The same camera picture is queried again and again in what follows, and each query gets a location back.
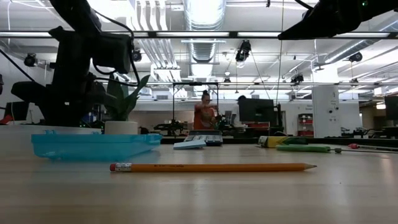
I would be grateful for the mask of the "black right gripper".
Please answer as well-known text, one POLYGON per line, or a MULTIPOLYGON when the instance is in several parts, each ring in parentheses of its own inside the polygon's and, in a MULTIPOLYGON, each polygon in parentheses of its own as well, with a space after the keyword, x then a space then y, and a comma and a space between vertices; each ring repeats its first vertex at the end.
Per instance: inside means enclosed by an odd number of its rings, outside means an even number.
POLYGON ((367 0, 320 0, 302 20, 281 32, 279 40, 310 40, 351 32, 363 21, 367 0))

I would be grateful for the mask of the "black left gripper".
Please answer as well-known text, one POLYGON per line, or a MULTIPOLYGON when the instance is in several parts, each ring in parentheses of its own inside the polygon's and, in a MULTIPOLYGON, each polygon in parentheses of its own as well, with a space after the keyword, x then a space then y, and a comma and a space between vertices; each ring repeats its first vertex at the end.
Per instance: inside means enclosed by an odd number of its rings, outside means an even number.
POLYGON ((71 126, 79 126, 81 119, 93 109, 91 104, 109 103, 109 94, 95 80, 96 76, 89 73, 84 77, 53 82, 46 86, 36 82, 17 82, 13 84, 11 93, 23 101, 45 105, 43 116, 48 126, 70 125, 68 106, 52 104, 82 103, 71 107, 71 126))

